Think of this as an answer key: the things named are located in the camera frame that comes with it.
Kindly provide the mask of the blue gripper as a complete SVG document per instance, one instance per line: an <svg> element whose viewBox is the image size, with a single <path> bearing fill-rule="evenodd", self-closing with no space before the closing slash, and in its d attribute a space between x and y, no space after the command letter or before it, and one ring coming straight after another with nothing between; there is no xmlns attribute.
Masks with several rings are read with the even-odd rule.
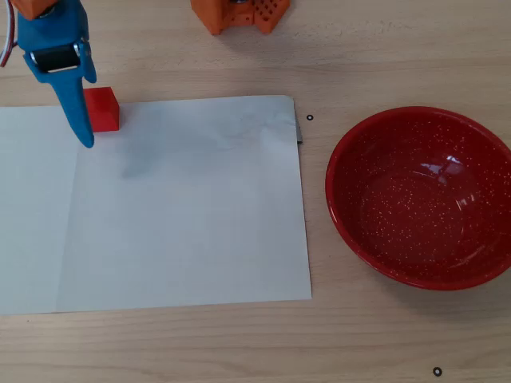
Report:
<svg viewBox="0 0 511 383"><path fill-rule="evenodd" d="M36 79L50 85L69 126L87 148L94 145L83 81L97 74L89 44L87 13L80 1L57 1L28 19L18 13L18 45Z"/></svg>

